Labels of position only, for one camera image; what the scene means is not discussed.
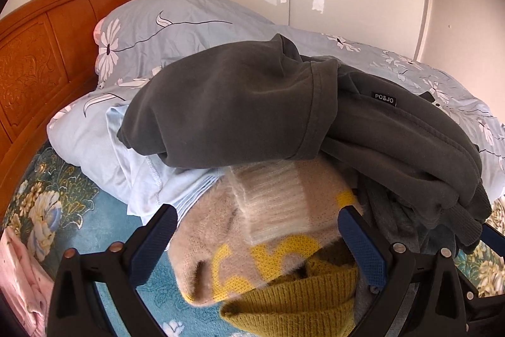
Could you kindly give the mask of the dark grey sweatpants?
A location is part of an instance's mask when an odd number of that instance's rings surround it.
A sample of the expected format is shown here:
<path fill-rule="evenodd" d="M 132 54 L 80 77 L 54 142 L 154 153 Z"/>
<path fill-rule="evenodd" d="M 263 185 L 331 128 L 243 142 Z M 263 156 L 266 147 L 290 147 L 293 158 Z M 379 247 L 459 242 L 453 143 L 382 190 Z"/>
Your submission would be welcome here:
<path fill-rule="evenodd" d="M 425 98 L 282 35 L 168 65 L 136 94 L 118 139 L 174 168 L 320 153 L 352 168 L 368 218 L 423 253 L 473 251 L 491 206 L 478 149 Z"/>

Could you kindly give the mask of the pink folded garment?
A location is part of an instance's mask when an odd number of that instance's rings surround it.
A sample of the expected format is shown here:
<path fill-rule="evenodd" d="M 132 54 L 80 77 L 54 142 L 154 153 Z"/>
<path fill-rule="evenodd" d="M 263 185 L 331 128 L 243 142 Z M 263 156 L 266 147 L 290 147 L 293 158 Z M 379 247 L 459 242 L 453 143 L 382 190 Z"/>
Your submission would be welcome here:
<path fill-rule="evenodd" d="M 46 336 L 54 281 L 11 227 L 1 237 L 1 292 L 29 336 Z"/>

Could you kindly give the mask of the teal floral bed blanket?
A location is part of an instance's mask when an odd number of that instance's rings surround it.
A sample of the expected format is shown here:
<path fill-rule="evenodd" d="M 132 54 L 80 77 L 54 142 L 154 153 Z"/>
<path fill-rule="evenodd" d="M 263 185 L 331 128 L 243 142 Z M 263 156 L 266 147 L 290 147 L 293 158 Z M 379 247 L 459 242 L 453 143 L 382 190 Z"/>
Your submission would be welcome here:
<path fill-rule="evenodd" d="M 384 236 L 369 220 L 364 206 L 359 201 L 357 182 L 348 186 L 353 191 L 356 203 L 347 206 L 355 207 L 365 222 Z M 65 250 L 75 248 L 80 254 L 102 252 L 114 242 L 126 242 L 138 227 L 143 227 L 148 222 L 144 224 L 137 216 L 129 215 L 123 202 L 102 191 L 82 173 L 79 167 L 64 162 L 50 144 L 45 144 L 33 158 L 22 183 L 13 194 L 4 217 L 3 230 L 7 227 L 14 230 L 25 244 L 28 253 L 39 262 L 55 283 Z M 180 223 L 181 219 L 178 218 L 177 228 Z M 169 262 L 168 250 L 171 239 L 149 280 L 136 287 L 146 308 L 165 332 L 164 336 L 257 336 L 224 321 L 218 304 L 195 307 L 185 301 Z M 411 252 L 419 254 L 434 255 L 441 249 L 434 253 L 423 253 L 401 241 L 393 242 L 386 237 L 385 239 L 391 244 L 405 244 Z M 488 280 L 490 271 L 494 268 L 493 262 L 483 259 L 460 260 L 453 257 L 453 260 L 456 268 L 470 281 L 471 274 L 480 274 L 482 280 Z M 378 293 L 375 287 L 368 285 L 359 265 L 356 261 L 355 263 L 359 279 L 355 293 L 352 331 L 369 310 Z M 107 286 L 104 283 L 97 283 L 96 287 L 112 327 L 116 331 L 115 336 L 132 336 L 120 318 Z M 485 290 L 482 286 L 475 287 L 481 298 L 499 295 L 496 291 Z M 418 288 L 416 284 L 409 286 L 401 308 L 386 335 L 401 335 L 400 331 Z M 11 315 L 18 335 L 29 336 L 15 318 L 2 292 L 1 310 Z M 353 336 L 352 331 L 346 336 Z"/>

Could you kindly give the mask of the light blue folded garment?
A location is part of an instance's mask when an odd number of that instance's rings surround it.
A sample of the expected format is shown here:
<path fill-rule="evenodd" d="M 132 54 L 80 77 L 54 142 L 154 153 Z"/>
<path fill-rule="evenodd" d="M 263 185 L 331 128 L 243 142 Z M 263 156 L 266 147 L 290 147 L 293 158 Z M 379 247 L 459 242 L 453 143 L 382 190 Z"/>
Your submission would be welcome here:
<path fill-rule="evenodd" d="M 172 205 L 183 219 L 200 197 L 223 176 L 220 168 L 172 168 L 157 155 L 143 156 L 117 137 L 127 111 L 114 106 L 105 118 L 112 148 L 127 183 L 129 215 L 146 224 L 164 204 Z"/>

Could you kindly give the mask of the beige and yellow knit sweater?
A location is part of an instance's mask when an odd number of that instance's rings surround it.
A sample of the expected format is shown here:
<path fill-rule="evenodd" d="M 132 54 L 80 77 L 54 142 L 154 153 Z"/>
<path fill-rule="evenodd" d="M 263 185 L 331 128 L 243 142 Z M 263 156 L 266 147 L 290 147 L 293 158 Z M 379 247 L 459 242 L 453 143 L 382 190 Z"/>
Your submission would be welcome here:
<path fill-rule="evenodd" d="M 171 239 L 182 297 L 259 336 L 350 334 L 359 271 L 337 215 L 355 203 L 324 157 L 228 168 Z"/>

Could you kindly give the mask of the orange wooden headboard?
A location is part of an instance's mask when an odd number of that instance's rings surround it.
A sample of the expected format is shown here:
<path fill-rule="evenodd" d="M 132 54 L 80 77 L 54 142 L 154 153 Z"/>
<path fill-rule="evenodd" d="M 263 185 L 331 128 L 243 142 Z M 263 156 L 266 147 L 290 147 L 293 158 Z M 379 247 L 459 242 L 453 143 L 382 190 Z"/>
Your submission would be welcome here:
<path fill-rule="evenodd" d="M 32 0 L 1 19 L 1 208 L 66 104 L 95 89 L 96 24 L 131 0 Z"/>

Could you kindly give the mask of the grey floral duvet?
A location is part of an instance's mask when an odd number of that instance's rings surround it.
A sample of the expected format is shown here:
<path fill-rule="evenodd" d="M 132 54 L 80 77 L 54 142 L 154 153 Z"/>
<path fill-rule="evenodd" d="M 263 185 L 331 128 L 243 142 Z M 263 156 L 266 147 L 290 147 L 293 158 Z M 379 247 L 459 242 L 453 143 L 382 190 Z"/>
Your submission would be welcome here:
<path fill-rule="evenodd" d="M 96 88 L 61 109 L 47 127 L 49 141 L 67 163 L 122 202 L 133 178 L 113 148 L 106 111 L 125 105 L 160 69 L 214 46 L 264 41 L 281 34 L 308 57 L 332 56 L 383 77 L 414 94 L 429 93 L 477 145 L 490 199 L 504 193 L 504 128 L 489 107 L 444 72 L 392 51 L 277 25 L 229 0 L 133 0 L 95 27 Z"/>

